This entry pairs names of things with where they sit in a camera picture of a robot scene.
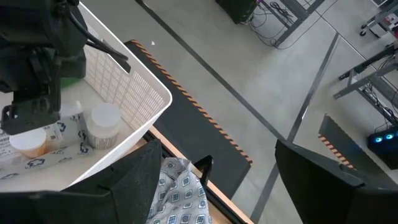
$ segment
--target blue light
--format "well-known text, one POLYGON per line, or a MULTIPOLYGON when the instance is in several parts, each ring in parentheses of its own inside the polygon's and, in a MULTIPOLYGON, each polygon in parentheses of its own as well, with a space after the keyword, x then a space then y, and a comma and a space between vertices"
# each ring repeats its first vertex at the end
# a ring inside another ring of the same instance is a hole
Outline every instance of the blue light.
POLYGON ((388 134, 388 135, 385 136, 385 139, 390 140, 390 139, 392 139, 393 137, 394 137, 393 134, 388 134))
POLYGON ((377 138, 374 139, 374 142, 376 142, 376 143, 379 143, 381 141, 383 141, 382 137, 377 137, 377 138))

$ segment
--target patterned fabric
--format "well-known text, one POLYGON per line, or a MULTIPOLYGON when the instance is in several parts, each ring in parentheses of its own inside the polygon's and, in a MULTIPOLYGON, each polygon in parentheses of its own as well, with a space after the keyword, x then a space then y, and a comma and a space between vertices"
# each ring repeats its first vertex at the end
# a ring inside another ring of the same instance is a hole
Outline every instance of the patterned fabric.
POLYGON ((192 168, 192 163, 185 159, 164 160, 148 224, 212 223, 205 189, 192 168))

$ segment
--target orange striped tape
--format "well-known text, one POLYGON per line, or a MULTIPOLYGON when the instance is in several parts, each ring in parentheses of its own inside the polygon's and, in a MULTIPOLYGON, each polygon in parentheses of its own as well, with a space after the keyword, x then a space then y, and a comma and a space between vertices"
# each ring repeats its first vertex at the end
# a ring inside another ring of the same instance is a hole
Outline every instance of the orange striped tape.
POLYGON ((208 119, 210 123, 213 124, 213 126, 224 136, 225 139, 227 139, 234 147, 235 149, 249 162, 250 166, 253 164, 253 160, 250 159, 250 157, 236 144, 234 140, 224 131, 220 125, 216 123, 213 118, 210 117, 210 115, 193 99, 193 97, 184 89, 181 87, 181 85, 175 81, 175 79, 166 71, 166 69, 161 66, 161 64, 156 61, 156 59, 142 46, 138 41, 136 40, 131 40, 132 43, 134 43, 137 47, 141 49, 141 51, 151 60, 152 63, 155 64, 155 66, 164 74, 166 77, 171 80, 171 82, 184 94, 189 101, 204 115, 205 118, 208 119))
POLYGON ((318 134, 319 140, 321 140, 325 146, 330 149, 330 151, 348 168, 353 169, 354 166, 349 163, 349 161, 321 134, 318 134))

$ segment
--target gray floor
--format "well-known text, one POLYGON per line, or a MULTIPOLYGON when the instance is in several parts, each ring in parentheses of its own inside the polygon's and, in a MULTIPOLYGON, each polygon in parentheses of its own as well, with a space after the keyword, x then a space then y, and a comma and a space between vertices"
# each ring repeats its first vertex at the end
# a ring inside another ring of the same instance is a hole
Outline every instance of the gray floor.
MULTIPOLYGON (((135 1, 82 1, 122 41, 136 39, 142 43, 253 159, 252 169, 233 197, 233 202, 250 217, 275 164, 276 137, 135 1)), ((325 0, 318 8, 319 14, 334 1, 325 0)), ((326 21, 312 14, 280 47, 289 46, 317 23, 286 50, 265 46, 248 26, 234 24, 214 0, 145 2, 285 138, 329 48, 334 29, 364 57, 393 40, 389 35, 381 39, 358 35, 361 24, 377 13, 370 0, 339 0, 324 13, 326 21)), ((261 28, 268 36, 280 30, 280 24, 269 20, 261 28)), ((338 101, 331 98, 344 86, 336 78, 361 62, 360 54, 339 40, 294 143, 335 159, 317 138, 325 113, 341 123, 360 146, 365 145, 364 137, 383 123, 383 118, 357 93, 338 101), (368 120, 370 114, 379 119, 368 120)), ((259 223, 301 223, 280 177, 259 223)))

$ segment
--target white cup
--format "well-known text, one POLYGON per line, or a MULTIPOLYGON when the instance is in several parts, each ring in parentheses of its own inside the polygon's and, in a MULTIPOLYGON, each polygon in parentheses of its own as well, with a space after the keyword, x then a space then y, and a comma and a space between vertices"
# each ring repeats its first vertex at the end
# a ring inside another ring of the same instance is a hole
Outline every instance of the white cup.
POLYGON ((87 120, 88 141, 95 149, 111 148, 118 137, 119 108, 111 103, 101 103, 91 110, 87 120))
POLYGON ((45 153, 46 133, 42 128, 10 136, 10 145, 28 158, 45 153))

